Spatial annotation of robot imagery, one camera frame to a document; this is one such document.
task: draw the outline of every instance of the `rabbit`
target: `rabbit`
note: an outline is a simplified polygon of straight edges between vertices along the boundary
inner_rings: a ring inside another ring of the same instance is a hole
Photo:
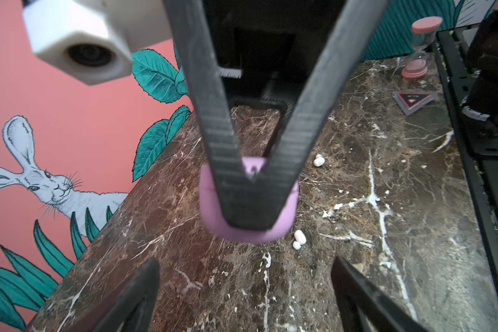
[[[98,194],[74,190],[77,183],[63,175],[52,175],[35,163],[35,142],[30,123],[23,116],[9,120],[2,132],[4,142],[21,165],[20,174],[0,167],[0,189],[12,184],[23,185],[33,192],[41,202],[57,209],[70,218],[76,212],[77,226],[81,235],[85,231],[85,210],[89,208],[96,226],[101,229],[106,221],[107,206],[114,213],[127,194],[121,192]]]

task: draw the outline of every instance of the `sand timer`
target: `sand timer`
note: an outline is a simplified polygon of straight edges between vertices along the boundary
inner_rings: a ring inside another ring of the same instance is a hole
[[[442,17],[430,16],[417,20],[412,24],[412,47],[415,52],[409,57],[402,70],[402,76],[407,79],[417,79],[428,71],[426,60],[428,54],[424,51],[435,38],[435,32],[443,23]]]

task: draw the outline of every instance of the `camera lens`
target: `camera lens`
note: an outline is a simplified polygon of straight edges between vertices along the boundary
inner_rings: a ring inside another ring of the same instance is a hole
[[[72,60],[87,67],[105,66],[113,58],[113,52],[99,45],[83,43],[68,48]]]

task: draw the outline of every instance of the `rabbit head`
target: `rabbit head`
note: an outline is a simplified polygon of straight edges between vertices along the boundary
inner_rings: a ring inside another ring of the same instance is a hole
[[[74,188],[73,181],[62,175],[52,175],[35,163],[35,144],[30,124],[23,116],[15,116],[4,126],[4,142],[21,165],[20,174],[0,168],[0,188],[12,184],[23,185],[41,202],[52,206],[62,204]]]

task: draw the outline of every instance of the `marble tabletop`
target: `marble tabletop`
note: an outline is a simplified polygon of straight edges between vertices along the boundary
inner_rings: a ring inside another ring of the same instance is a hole
[[[498,301],[435,63],[404,80],[405,58],[357,66],[300,175],[293,229],[250,245],[199,217],[206,162],[191,116],[26,331],[59,331],[155,257],[150,331],[342,331],[330,280],[343,256],[430,331],[498,332]],[[437,92],[405,116],[394,90]],[[242,154],[259,156],[278,111],[232,110]],[[319,168],[315,154],[325,157]],[[307,244],[292,248],[301,229]]]

